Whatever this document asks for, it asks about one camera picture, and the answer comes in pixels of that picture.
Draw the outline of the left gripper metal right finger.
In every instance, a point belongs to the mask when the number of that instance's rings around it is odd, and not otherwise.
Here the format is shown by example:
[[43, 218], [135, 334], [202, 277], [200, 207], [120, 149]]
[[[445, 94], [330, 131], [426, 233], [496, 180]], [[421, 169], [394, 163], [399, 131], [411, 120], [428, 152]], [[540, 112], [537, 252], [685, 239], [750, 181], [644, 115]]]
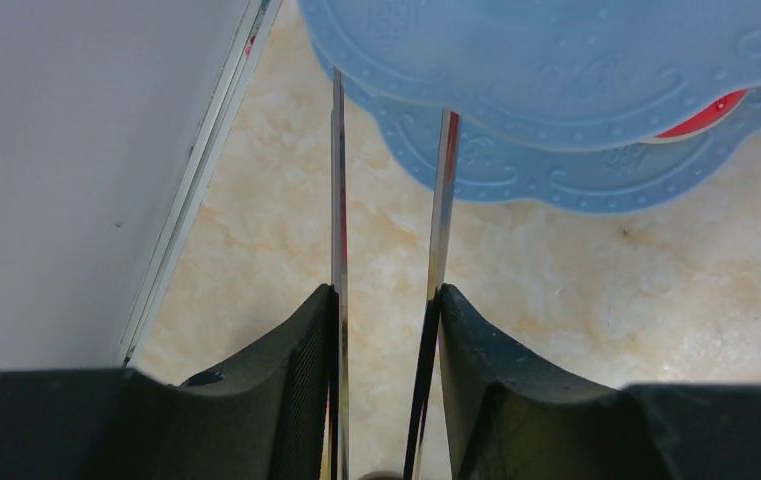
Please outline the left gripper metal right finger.
[[443, 111], [404, 477], [420, 475], [440, 363], [456, 479], [761, 479], [761, 385], [611, 389], [538, 356], [445, 283], [460, 122]]

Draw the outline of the red frosted donut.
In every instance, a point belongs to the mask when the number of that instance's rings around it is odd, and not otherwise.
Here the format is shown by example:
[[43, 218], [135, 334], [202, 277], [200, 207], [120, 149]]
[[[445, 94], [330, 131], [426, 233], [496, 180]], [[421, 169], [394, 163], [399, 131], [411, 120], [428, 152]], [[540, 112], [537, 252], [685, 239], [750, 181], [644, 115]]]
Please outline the red frosted donut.
[[748, 89], [742, 89], [720, 97], [684, 123], [654, 137], [642, 140], [642, 143], [673, 143], [700, 135], [719, 124], [735, 111], [743, 102], [747, 93]]

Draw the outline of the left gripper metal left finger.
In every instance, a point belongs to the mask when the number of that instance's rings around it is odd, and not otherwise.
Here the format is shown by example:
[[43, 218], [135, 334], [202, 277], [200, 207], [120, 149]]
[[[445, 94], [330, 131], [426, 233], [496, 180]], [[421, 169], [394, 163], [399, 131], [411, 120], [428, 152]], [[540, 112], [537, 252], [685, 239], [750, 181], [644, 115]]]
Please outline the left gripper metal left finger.
[[0, 479], [314, 479], [338, 398], [339, 293], [322, 284], [283, 323], [178, 385], [131, 368], [30, 370], [15, 355], [105, 337], [117, 277], [61, 284], [0, 256]]

